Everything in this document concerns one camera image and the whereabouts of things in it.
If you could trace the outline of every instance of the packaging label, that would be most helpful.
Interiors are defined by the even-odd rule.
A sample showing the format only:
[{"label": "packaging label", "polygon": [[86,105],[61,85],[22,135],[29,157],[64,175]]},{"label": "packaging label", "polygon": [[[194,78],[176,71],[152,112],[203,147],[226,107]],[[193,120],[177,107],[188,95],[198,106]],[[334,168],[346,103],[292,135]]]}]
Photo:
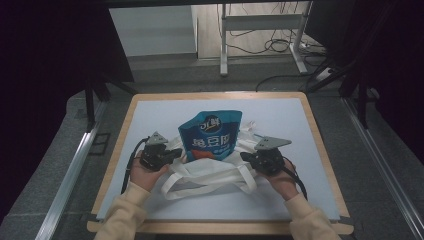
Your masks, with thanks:
[{"label": "packaging label", "polygon": [[178,130],[188,161],[201,158],[223,160],[237,141],[242,112],[205,111],[181,125]]}]

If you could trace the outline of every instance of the wall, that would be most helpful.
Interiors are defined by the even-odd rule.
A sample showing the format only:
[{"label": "wall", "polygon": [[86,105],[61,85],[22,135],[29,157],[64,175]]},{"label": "wall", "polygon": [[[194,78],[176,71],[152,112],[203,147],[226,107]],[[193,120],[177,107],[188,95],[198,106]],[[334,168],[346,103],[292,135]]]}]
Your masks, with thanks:
[{"label": "wall", "polygon": [[110,9],[125,54],[196,53],[191,6]]}]

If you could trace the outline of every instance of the metal rail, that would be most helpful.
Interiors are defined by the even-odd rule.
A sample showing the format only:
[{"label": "metal rail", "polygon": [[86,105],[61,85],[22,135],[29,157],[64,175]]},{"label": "metal rail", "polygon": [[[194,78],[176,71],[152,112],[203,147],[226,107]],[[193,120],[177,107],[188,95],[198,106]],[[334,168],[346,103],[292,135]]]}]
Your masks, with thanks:
[{"label": "metal rail", "polygon": [[380,172],[384,182],[387,185],[393,199],[402,212],[406,222],[408,223],[415,239],[424,239],[424,224],[418,210],[415,208],[409,196],[405,193],[399,181],[396,179],[390,166],[387,164],[386,158],[381,153],[376,142],[374,141],[369,130],[365,129],[356,117],[356,109],[352,102],[346,98],[342,98],[342,102],[348,110],[350,117],[358,131],[362,141],[367,147],[374,161],[375,166]]},{"label": "metal rail", "polygon": [[93,143],[94,137],[97,134],[97,130],[100,125],[100,120],[103,117],[104,110],[106,109],[107,103],[101,102],[97,107],[95,119],[95,125],[91,132],[85,133],[80,145],[78,146],[77,151],[75,152],[74,158],[72,159],[71,164],[69,165],[68,171],[66,172],[65,177],[59,187],[59,190],[56,193],[56,196],[50,206],[49,211],[47,212],[44,222],[38,231],[37,240],[49,240],[52,238],[54,231],[57,227],[57,224],[62,215],[63,209],[68,202],[69,196],[72,193],[75,182],[78,179],[79,173],[82,166],[84,165],[85,159],[87,158],[88,152]]}]

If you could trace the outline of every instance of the black cable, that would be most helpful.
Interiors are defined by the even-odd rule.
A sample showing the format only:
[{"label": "black cable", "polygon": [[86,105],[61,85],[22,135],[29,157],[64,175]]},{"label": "black cable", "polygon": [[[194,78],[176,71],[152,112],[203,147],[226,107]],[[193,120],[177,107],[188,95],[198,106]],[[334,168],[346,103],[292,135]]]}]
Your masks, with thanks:
[{"label": "black cable", "polygon": [[293,77],[293,78],[296,78],[296,77],[307,77],[307,76],[311,76],[312,74],[305,74],[305,75],[276,75],[276,76],[272,76],[272,77],[267,77],[267,78],[265,78],[264,80],[262,80],[262,81],[260,81],[257,85],[256,85],[256,87],[255,87],[255,91],[256,92],[258,92],[258,88],[259,88],[259,86],[260,85],[262,85],[263,83],[265,83],[265,82],[267,82],[267,81],[269,81],[269,80],[271,80],[271,79],[274,79],[274,78],[286,78],[286,77]]},{"label": "black cable", "polygon": [[[289,35],[286,35],[286,34],[284,33],[284,31],[282,31],[282,32],[283,32],[284,36],[286,36],[286,37],[289,37],[289,38],[290,38],[290,41],[292,40],[292,39],[291,39],[292,35],[297,36],[297,33],[295,33],[295,32],[293,31],[293,29],[286,29],[286,30],[289,30],[289,31],[290,31],[290,36],[289,36]],[[301,42],[301,43],[303,43],[303,44],[305,44],[305,45],[311,46],[311,47],[324,47],[323,45],[309,44],[309,43],[307,43],[307,42],[303,42],[303,41],[300,41],[300,42]]]},{"label": "black cable", "polygon": [[124,177],[124,182],[122,183],[121,194],[125,192],[125,189],[127,189],[128,180],[130,178],[130,173],[131,173],[131,168],[132,168],[135,156],[137,155],[137,150],[140,147],[140,145],[142,143],[147,142],[147,140],[149,140],[149,138],[141,139],[141,141],[137,143],[137,145],[135,146],[134,151],[131,153],[130,159],[128,160],[127,168],[125,169],[125,177]]},{"label": "black cable", "polygon": [[[219,32],[219,35],[222,38],[222,32],[221,32],[221,27],[220,27],[221,24],[220,24],[220,21],[219,21],[219,6],[218,6],[218,4],[216,5],[216,14],[217,14],[217,21],[218,21],[218,32]],[[239,35],[233,35],[233,34],[231,34],[231,31],[230,31],[230,34],[232,36],[241,36],[241,35],[245,35],[245,34],[248,34],[250,32],[254,32],[254,31],[255,30],[247,31],[247,32],[241,33]],[[262,50],[262,51],[259,51],[259,52],[248,51],[248,50],[243,49],[241,47],[237,47],[237,46],[230,45],[230,44],[226,44],[226,45],[227,45],[227,47],[236,48],[236,49],[238,49],[240,51],[243,51],[243,52],[246,52],[246,53],[249,53],[249,54],[261,54],[261,53],[264,53],[264,52],[267,52],[267,51],[273,51],[273,52],[283,53],[283,52],[287,51],[287,49],[289,49],[290,42],[288,42],[287,40],[284,40],[284,39],[273,39],[273,37],[275,35],[275,32],[276,32],[276,30],[274,30],[274,32],[273,32],[273,34],[271,36],[271,39],[268,40],[268,41],[266,41],[264,43],[264,48],[265,49]],[[287,43],[286,44],[286,48],[284,48],[283,50],[276,50],[274,48],[274,44],[281,44],[281,43]]]},{"label": "black cable", "polygon": [[241,8],[243,8],[244,12],[246,13],[246,15],[249,15],[249,13],[246,11],[246,9],[244,8],[244,3],[241,4]]},{"label": "black cable", "polygon": [[308,89],[309,89],[309,83],[312,81],[312,80],[314,80],[314,79],[316,79],[316,77],[322,72],[322,71],[324,71],[328,66],[330,66],[331,64],[333,64],[334,63],[334,60],[333,59],[331,59],[331,58],[326,58],[316,69],[315,69],[315,71],[314,71],[314,73],[306,80],[306,83],[305,84],[303,84],[303,86],[305,86],[305,89],[302,91],[302,90],[300,90],[300,88],[302,87],[300,87],[299,88],[299,90],[301,91],[301,92],[304,92],[305,94],[306,94],[306,96],[308,96]]},{"label": "black cable", "polygon": [[284,5],[281,4],[281,8],[280,8],[280,14],[284,13],[284,9],[286,8],[286,2],[284,2]]},{"label": "black cable", "polygon": [[291,165],[292,168],[294,169],[294,172],[290,171],[290,169],[283,167],[282,170],[287,173],[290,177],[293,178],[293,180],[297,183],[297,185],[299,185],[300,190],[302,190],[303,196],[305,196],[305,199],[308,200],[308,193],[306,192],[306,188],[305,185],[303,184],[302,180],[300,180],[299,175],[297,174],[296,169],[294,168],[293,163],[286,157],[283,157],[284,160],[287,160]]},{"label": "black cable", "polygon": [[[231,3],[230,3],[230,9],[229,9],[228,15],[231,15]],[[240,34],[233,34],[233,32],[230,31],[230,35],[233,36],[233,37],[240,37],[240,36],[243,36],[245,34],[248,34],[248,33],[254,32],[254,31],[255,30],[250,30],[250,31],[247,31],[247,32],[244,32],[244,33],[240,33]]]},{"label": "black cable", "polygon": [[297,5],[299,4],[299,2],[296,2],[296,6],[294,7],[294,11],[293,11],[293,13],[296,13],[296,10],[297,10]]},{"label": "black cable", "polygon": [[287,35],[286,33],[284,33],[284,30],[289,30],[289,31],[291,31],[290,29],[282,29],[281,30],[281,32],[283,33],[283,35],[284,36],[286,36],[287,38],[289,38],[290,36],[289,35]]},{"label": "black cable", "polygon": [[275,5],[275,7],[274,7],[274,8],[272,9],[272,11],[271,11],[271,14],[272,14],[272,12],[274,12],[274,10],[275,10],[275,9],[276,9],[279,5],[280,5],[280,3],[281,3],[281,2],[278,2],[278,3],[277,3],[277,5]]}]

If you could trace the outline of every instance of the bag handle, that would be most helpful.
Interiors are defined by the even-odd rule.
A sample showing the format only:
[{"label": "bag handle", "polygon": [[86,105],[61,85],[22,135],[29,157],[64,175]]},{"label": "bag handle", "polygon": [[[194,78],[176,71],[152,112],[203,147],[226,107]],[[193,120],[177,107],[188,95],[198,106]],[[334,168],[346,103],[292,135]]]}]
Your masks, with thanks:
[{"label": "bag handle", "polygon": [[[243,192],[251,193],[257,187],[256,181],[253,179],[254,175],[252,175],[251,171],[254,171],[254,170],[249,170],[247,168],[246,164],[243,164],[243,165],[237,166],[234,169],[226,172],[227,177],[233,178],[231,182],[230,181],[227,181],[227,182],[217,181],[217,183],[209,183],[208,185],[201,186],[201,187],[198,187],[198,188],[183,189],[183,190],[177,190],[177,191],[170,192],[171,188],[177,182],[179,182],[181,180],[188,180],[190,182],[199,183],[199,181],[196,181],[195,177],[191,178],[191,177],[188,177],[188,176],[183,176],[178,172],[175,172],[163,184],[161,191],[162,191],[162,194],[165,196],[166,199],[173,200],[173,199],[179,199],[179,198],[183,198],[183,197],[187,197],[187,196],[210,193],[210,192],[213,192],[220,187],[223,187],[224,185],[232,183],[232,184],[236,185],[237,187],[239,187]],[[200,176],[199,178],[203,178],[202,182],[207,181],[207,178],[212,179],[212,182],[213,182],[213,180],[216,180],[216,179],[214,179],[213,178],[214,176],[212,176],[212,175]]]}]

